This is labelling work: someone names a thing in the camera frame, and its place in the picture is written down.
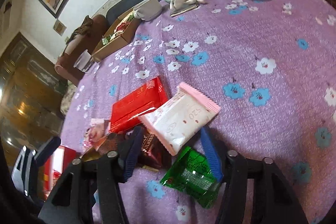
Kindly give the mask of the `brown gold sesame packet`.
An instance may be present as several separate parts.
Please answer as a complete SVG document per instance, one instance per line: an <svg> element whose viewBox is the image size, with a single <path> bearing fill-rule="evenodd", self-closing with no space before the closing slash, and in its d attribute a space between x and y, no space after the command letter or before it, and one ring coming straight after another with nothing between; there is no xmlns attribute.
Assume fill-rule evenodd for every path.
<svg viewBox="0 0 336 224"><path fill-rule="evenodd" d="M111 133L102 137L99 141L86 140L83 157L85 160L97 159L99 156L121 147L122 143L130 138L130 134ZM157 172L160 169L171 167L171 156L162 143L153 134L146 130L143 133L141 152L138 157L138 166Z"/></svg>

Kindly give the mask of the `clear plastic cup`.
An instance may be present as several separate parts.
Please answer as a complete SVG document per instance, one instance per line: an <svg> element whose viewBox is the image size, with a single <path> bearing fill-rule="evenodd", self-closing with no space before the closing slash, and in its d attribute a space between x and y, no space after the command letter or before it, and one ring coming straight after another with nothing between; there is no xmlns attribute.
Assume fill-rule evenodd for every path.
<svg viewBox="0 0 336 224"><path fill-rule="evenodd" d="M81 53L73 66L79 71L87 73L94 63L95 61L92 55L88 52L88 50L85 50Z"/></svg>

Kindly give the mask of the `small wall plaque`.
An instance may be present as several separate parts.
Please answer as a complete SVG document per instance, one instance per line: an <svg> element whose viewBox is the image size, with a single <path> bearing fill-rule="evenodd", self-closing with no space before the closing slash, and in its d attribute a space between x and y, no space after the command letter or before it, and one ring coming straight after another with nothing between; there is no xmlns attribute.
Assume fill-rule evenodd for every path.
<svg viewBox="0 0 336 224"><path fill-rule="evenodd" d="M67 29L67 27L58 19L56 19L56 22L53 26L53 30L59 34L60 36L62 36L65 32L65 30Z"/></svg>

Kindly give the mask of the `cardboard box of snacks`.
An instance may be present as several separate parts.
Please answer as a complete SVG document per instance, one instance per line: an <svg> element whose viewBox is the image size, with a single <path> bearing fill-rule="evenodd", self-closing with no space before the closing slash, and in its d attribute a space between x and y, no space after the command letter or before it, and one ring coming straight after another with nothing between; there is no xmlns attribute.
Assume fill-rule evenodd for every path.
<svg viewBox="0 0 336 224"><path fill-rule="evenodd" d="M121 14L94 49L92 53L94 61L100 62L127 46L132 41L140 23L141 20L134 17L133 8Z"/></svg>

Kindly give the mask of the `leopard print blanket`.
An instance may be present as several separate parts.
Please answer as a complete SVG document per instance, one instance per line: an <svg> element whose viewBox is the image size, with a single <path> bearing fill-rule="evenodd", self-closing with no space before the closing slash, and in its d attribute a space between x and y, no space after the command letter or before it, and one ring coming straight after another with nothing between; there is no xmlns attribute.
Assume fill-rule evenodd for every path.
<svg viewBox="0 0 336 224"><path fill-rule="evenodd" d="M68 113L68 110L71 105L72 98L75 95L77 87L74 84L69 84L68 88L66 90L66 93L64 94L61 104L60 104L60 112L66 116Z"/></svg>

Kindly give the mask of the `green snack packet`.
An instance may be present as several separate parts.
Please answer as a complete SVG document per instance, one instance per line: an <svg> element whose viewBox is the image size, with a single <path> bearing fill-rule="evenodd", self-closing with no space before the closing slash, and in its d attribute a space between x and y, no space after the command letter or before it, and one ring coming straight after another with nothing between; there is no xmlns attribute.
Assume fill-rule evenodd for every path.
<svg viewBox="0 0 336 224"><path fill-rule="evenodd" d="M205 209L213 206L220 188L206 157L189 146L180 151L160 183L188 194Z"/></svg>

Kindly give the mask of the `white cloth bundle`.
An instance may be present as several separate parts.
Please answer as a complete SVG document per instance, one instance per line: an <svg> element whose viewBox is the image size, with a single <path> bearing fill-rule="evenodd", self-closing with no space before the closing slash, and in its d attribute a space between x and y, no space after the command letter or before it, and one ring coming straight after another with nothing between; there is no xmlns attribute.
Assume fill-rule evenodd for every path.
<svg viewBox="0 0 336 224"><path fill-rule="evenodd" d="M196 9L200 4L206 4L205 0L165 0L169 4L170 16L175 17L185 12Z"/></svg>

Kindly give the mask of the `wooden glass cabinet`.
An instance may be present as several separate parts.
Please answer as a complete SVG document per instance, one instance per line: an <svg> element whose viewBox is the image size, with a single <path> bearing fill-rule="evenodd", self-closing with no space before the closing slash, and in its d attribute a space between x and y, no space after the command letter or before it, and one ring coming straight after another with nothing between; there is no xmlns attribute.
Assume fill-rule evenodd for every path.
<svg viewBox="0 0 336 224"><path fill-rule="evenodd" d="M23 146L37 149L60 134L66 89L54 64L18 33L1 55L1 142L9 167Z"/></svg>

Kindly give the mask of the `red white gift box tray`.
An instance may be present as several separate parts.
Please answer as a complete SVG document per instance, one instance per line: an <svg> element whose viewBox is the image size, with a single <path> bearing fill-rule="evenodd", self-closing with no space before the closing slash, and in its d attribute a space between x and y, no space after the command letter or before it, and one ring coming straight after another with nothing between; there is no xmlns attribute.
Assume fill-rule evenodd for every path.
<svg viewBox="0 0 336 224"><path fill-rule="evenodd" d="M47 198L62 172L76 157L76 151L60 145L44 164L43 192Z"/></svg>

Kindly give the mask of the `white ceramic mug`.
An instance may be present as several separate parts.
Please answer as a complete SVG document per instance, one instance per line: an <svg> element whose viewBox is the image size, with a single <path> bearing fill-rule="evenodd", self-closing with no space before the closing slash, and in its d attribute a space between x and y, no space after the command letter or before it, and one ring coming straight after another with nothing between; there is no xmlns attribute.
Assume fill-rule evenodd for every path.
<svg viewBox="0 0 336 224"><path fill-rule="evenodd" d="M162 6L158 0L143 0L133 7L134 17L143 21L151 21L162 12Z"/></svg>

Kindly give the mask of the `pink white snack packet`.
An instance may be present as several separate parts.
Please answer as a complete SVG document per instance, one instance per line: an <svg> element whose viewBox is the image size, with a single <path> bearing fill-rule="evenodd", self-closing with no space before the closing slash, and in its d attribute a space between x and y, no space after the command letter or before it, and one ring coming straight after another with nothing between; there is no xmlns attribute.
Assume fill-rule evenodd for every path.
<svg viewBox="0 0 336 224"><path fill-rule="evenodd" d="M151 113L138 119L163 144L170 155L181 148L221 110L211 98L187 83L180 83L177 93Z"/></svg>

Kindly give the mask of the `red rectangular snack box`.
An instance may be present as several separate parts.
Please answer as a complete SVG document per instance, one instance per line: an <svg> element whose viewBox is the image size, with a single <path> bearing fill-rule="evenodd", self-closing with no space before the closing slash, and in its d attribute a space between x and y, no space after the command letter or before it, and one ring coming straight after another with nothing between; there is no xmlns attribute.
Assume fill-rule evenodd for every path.
<svg viewBox="0 0 336 224"><path fill-rule="evenodd" d="M131 130L141 123L139 116L153 112L167 101L160 78L151 79L112 105L109 132L123 134Z"/></svg>

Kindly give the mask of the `pink small snack packet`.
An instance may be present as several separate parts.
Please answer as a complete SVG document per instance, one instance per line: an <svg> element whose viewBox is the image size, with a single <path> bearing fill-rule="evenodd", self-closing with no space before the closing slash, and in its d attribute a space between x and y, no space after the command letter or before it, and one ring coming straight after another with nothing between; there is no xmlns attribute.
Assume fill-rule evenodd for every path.
<svg viewBox="0 0 336 224"><path fill-rule="evenodd" d="M86 151L94 144L96 144L101 138L103 138L109 128L110 121L103 118L92 118L88 129L84 134L83 150Z"/></svg>

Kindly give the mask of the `purple floral tablecloth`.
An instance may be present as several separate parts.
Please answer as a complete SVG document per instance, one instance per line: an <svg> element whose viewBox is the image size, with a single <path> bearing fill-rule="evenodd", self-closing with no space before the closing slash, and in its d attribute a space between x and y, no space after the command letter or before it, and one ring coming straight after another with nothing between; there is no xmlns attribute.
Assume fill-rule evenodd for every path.
<svg viewBox="0 0 336 224"><path fill-rule="evenodd" d="M217 136L251 159L271 157L310 223L335 202L335 8L325 0L206 0L140 24L133 41L80 81L62 143L84 152L91 119L159 77L218 105Z"/></svg>

